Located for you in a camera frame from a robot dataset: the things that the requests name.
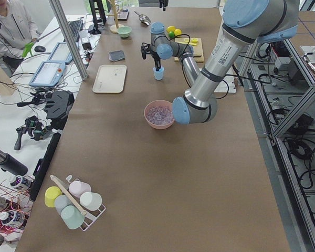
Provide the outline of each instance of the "pink bowl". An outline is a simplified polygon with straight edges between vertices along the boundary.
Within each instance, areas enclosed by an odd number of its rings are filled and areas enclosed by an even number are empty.
[[[170,126],[174,123],[175,120],[174,120],[174,117],[173,117],[173,115],[172,115],[172,112],[171,112],[171,116],[172,116],[173,120],[172,120],[170,123],[167,123],[167,124],[155,124],[155,123],[150,122],[150,121],[148,120],[147,116],[148,116],[148,113],[149,113],[150,109],[153,108],[153,107],[155,107],[155,108],[158,108],[158,107],[168,108],[168,109],[170,110],[170,112],[173,110],[172,103],[169,102],[169,101],[156,100],[156,101],[150,102],[150,103],[146,106],[146,108],[145,108],[143,114],[144,114],[144,116],[145,116],[145,119],[146,119],[147,123],[148,123],[151,127],[155,128],[155,129],[158,129],[158,130],[164,130],[164,129],[170,127]]]

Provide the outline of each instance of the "green bowl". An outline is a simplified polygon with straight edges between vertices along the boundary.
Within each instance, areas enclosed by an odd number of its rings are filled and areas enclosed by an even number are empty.
[[[118,34],[121,38],[127,38],[131,35],[132,28],[129,26],[122,26],[118,29]]]

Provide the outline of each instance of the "white tray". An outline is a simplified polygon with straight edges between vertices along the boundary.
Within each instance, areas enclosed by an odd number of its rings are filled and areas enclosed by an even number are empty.
[[[94,93],[121,93],[124,89],[127,66],[101,65],[92,87]]]

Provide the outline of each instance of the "person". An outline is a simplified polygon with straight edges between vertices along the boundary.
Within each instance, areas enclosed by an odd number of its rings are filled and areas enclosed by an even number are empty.
[[[23,61],[25,44],[35,42],[37,26],[19,0],[0,0],[0,55],[13,70]]]

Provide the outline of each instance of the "spoon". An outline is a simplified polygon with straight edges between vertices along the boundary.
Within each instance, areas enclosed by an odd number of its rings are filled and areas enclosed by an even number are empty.
[[[150,25],[151,24],[151,20],[149,19],[148,16],[144,15],[144,14],[139,14],[138,12],[134,11],[138,16],[139,16],[139,20],[140,22],[146,24],[146,25]]]

